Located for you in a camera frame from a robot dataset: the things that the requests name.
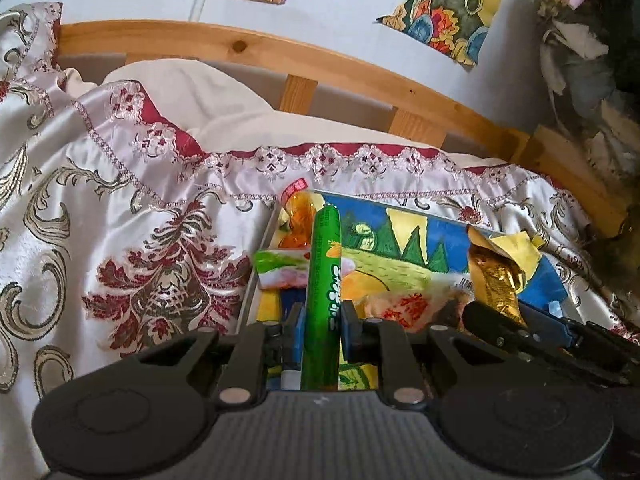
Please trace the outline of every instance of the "screw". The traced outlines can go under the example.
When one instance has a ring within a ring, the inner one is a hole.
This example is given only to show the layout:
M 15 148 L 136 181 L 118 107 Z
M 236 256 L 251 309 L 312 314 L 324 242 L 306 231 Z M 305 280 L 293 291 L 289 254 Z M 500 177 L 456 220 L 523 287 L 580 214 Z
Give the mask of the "screw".
M 251 393 L 244 388 L 225 388 L 218 398 L 225 404 L 244 404 L 251 399 Z
M 394 391 L 394 399 L 402 404 L 417 404 L 424 400 L 424 392 L 418 388 L 398 388 Z

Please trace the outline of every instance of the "yellow wrapper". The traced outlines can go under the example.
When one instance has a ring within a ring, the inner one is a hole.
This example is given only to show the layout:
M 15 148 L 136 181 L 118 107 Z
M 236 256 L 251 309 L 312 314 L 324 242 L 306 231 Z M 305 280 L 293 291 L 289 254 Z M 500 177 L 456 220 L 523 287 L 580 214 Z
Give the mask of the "yellow wrapper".
M 491 239 L 472 226 L 466 232 L 471 241 L 468 262 L 476 299 L 526 326 L 516 295 L 538 268 L 542 257 L 538 240 L 532 242 L 526 232 Z

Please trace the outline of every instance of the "bedspread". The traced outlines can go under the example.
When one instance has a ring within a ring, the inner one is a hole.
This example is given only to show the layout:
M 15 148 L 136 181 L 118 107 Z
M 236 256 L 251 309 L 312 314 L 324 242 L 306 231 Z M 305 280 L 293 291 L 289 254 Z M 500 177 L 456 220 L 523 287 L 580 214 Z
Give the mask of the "bedspread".
M 299 179 L 537 234 L 568 291 L 565 315 L 638 336 L 599 294 L 580 250 L 588 219 L 549 179 L 477 159 L 464 168 L 434 148 L 397 143 L 206 151 L 137 81 L 72 97 L 55 61 L 60 12 L 36 4 L 0 14 L 4 480 L 45 473 L 31 413 L 62 381 L 199 326 L 236 329 L 249 255 Z

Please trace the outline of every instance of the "wooden bed frame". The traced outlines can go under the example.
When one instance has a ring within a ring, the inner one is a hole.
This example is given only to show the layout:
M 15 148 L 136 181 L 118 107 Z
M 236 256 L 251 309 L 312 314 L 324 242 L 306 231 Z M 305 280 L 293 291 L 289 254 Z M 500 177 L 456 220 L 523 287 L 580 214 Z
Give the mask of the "wooden bed frame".
M 411 79 L 337 52 L 241 28 L 193 22 L 122 20 L 62 25 L 60 56 L 126 54 L 126 64 L 180 57 L 259 67 L 287 74 L 279 109 L 308 113 L 318 83 L 392 105 L 386 131 L 440 148 L 448 133 L 491 156 L 549 174 L 569 189 L 603 234 L 617 234 L 626 201 L 608 196 L 577 150 L 559 134 L 529 136 Z

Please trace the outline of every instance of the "green tube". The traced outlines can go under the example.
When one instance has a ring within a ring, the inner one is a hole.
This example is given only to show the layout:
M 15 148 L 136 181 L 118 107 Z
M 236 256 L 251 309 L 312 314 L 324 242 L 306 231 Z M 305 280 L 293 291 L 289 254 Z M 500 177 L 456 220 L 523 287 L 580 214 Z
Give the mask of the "green tube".
M 340 214 L 326 204 L 316 213 L 311 240 L 302 390 L 337 390 L 340 359 Z

